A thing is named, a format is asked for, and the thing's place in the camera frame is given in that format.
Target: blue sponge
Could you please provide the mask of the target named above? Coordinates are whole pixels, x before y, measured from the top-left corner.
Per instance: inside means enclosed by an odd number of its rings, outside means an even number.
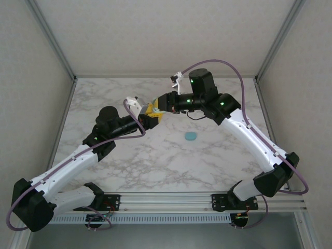
[[[197,133],[192,132],[192,131],[188,131],[185,134],[185,139],[188,141],[193,141],[197,138]]]

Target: cable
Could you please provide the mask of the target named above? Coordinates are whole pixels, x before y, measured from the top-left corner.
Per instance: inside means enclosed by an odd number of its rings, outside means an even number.
[[[114,212],[115,212],[115,208],[114,208],[111,204],[109,204],[108,202],[106,202],[106,201],[104,201],[103,204],[105,204],[105,205],[107,205],[107,206],[110,207],[108,213],[104,214],[104,216],[110,218],[111,216],[113,216],[113,214],[114,214]]]
[[[201,117],[201,118],[192,118],[192,117],[189,116],[188,113],[189,113],[189,112],[187,112],[187,117],[190,118],[191,120],[194,120],[194,121],[197,121],[197,120],[201,120],[201,119],[203,119],[203,118],[206,118],[206,116]]]
[[[101,143],[98,143],[90,148],[87,148],[83,151],[81,151],[80,153],[77,153],[75,156],[73,156],[72,158],[69,158],[67,161],[65,161],[63,164],[61,164],[59,167],[57,167],[55,170],[53,170],[51,173],[49,173],[47,176],[45,176],[41,181],[39,181],[38,183],[36,183],[35,185],[31,186],[30,188],[28,188],[25,192],[23,192],[23,194],[21,194],[17,200],[12,204],[12,206],[10,207],[8,213],[7,213],[7,216],[6,216],[6,224],[7,224],[7,227],[13,231],[24,231],[24,230],[27,230],[28,227],[23,227],[23,228],[17,228],[17,227],[14,227],[11,223],[10,223],[10,216],[11,216],[11,213],[13,212],[14,208],[17,206],[17,204],[33,189],[35,189],[36,187],[38,187],[40,184],[42,184],[42,181],[46,181],[48,180],[51,176],[53,176],[55,173],[57,173],[59,170],[61,170],[64,166],[66,166],[68,163],[70,163],[71,161],[73,161],[73,158],[76,159],[78,158],[79,156],[83,155],[84,153],[90,151],[90,150],[93,150],[103,144],[106,144],[106,143],[109,143],[109,142],[112,142],[112,141],[115,141],[115,140],[121,140],[121,139],[137,139],[139,137],[143,137],[146,132],[145,132],[145,129],[144,127],[142,126],[142,124],[136,119],[136,117],[130,112],[129,108],[127,107],[127,100],[124,100],[123,101],[123,105],[124,105],[124,108],[126,109],[126,111],[129,113],[129,115],[134,119],[134,121],[138,124],[139,128],[141,128],[141,131],[142,131],[142,134],[141,135],[135,135],[135,136],[120,136],[120,137],[116,137],[114,139],[109,139],[109,140],[106,140],[106,141],[103,141]]]
[[[108,227],[105,227],[105,228],[93,228],[94,231],[108,230],[108,229],[110,229],[110,228],[112,227],[112,223],[110,222],[109,218],[107,218],[107,217],[105,217],[103,214],[99,213],[96,209],[93,209],[93,208],[91,208],[91,207],[89,207],[89,206],[83,206],[82,208],[89,209],[89,210],[91,210],[91,211],[94,211],[94,212],[97,214],[96,216],[92,217],[92,218],[89,220],[89,222],[88,222],[88,229],[89,229],[89,230],[90,230],[90,228],[91,228],[91,227],[90,227],[90,223],[91,223],[94,219],[96,219],[97,217],[101,217],[101,218],[103,218],[105,221],[108,222],[109,226],[108,226]]]
[[[249,229],[249,228],[253,228],[253,227],[256,227],[258,226],[259,224],[261,224],[265,219],[266,217],[268,216],[269,214],[269,207],[268,207],[268,202],[266,201],[265,197],[263,195],[261,195],[261,197],[263,198],[264,200],[264,203],[265,203],[265,214],[263,216],[263,218],[261,220],[259,220],[258,222],[256,222],[255,224],[252,224],[250,226],[245,226],[245,227],[238,227],[236,225],[232,225],[232,227],[234,227],[235,229]]]
[[[183,70],[182,74],[185,74],[186,72],[188,72],[189,70],[191,70],[192,68],[194,68],[198,65],[208,63],[208,62],[219,62],[219,63],[225,64],[225,65],[229,66],[231,69],[233,69],[233,71],[236,73],[236,75],[238,76],[238,78],[240,80],[240,83],[241,83],[241,98],[242,98],[243,119],[244,119],[247,126],[250,125],[250,123],[248,121],[248,118],[247,118],[247,115],[246,115],[246,112],[245,112],[245,96],[244,96],[243,79],[242,79],[242,76],[239,73],[239,71],[232,64],[228,63],[227,61],[218,60],[218,59],[205,60],[205,61],[198,62],[198,63],[188,67],[187,69]],[[277,152],[252,126],[251,126],[250,129],[273,153]],[[291,194],[291,195],[303,195],[303,194],[307,193],[309,191],[309,186],[308,186],[306,180],[303,178],[303,176],[284,157],[282,157],[281,155],[278,155],[278,158],[280,158],[288,167],[290,167],[290,169],[297,175],[297,177],[301,180],[301,182],[305,186],[305,189],[303,191],[300,191],[300,192],[286,191],[286,190],[279,190],[279,192],[288,193],[288,194]]]

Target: black wire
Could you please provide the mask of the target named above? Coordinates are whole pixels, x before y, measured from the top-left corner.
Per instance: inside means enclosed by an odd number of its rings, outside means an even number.
[[[196,118],[196,119],[195,119],[195,118],[190,117],[188,113],[189,113],[189,112],[187,112],[187,117],[190,118],[191,120],[195,120],[195,121],[197,121],[197,120],[201,120],[201,119],[203,119],[203,118],[206,118],[206,116],[204,116],[204,117]]]

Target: yellow object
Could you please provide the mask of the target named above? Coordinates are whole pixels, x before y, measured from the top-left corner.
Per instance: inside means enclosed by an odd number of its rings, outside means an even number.
[[[152,108],[153,108],[153,105],[151,103],[149,103],[149,106],[145,112],[145,115],[147,115],[151,118],[158,117],[158,123],[160,123],[163,113],[154,113]],[[155,108],[158,108],[158,99],[155,100]]]

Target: marble surface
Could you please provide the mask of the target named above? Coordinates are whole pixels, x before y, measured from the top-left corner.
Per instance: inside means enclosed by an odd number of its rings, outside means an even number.
[[[215,78],[219,92],[239,102],[237,79]],[[247,114],[267,134],[252,79],[244,79]],[[188,79],[184,92],[190,93]],[[126,116],[127,96],[146,102],[172,91],[167,78],[82,78],[78,80],[54,163],[70,154],[91,132],[99,110],[107,105]],[[198,111],[192,117],[202,116]],[[185,132],[197,132],[187,141]],[[65,190],[94,182],[104,191],[226,191],[237,181],[261,172],[244,146],[212,120],[193,121],[186,115],[165,114],[162,122],[139,139],[116,141],[116,148],[97,165],[84,170]]]

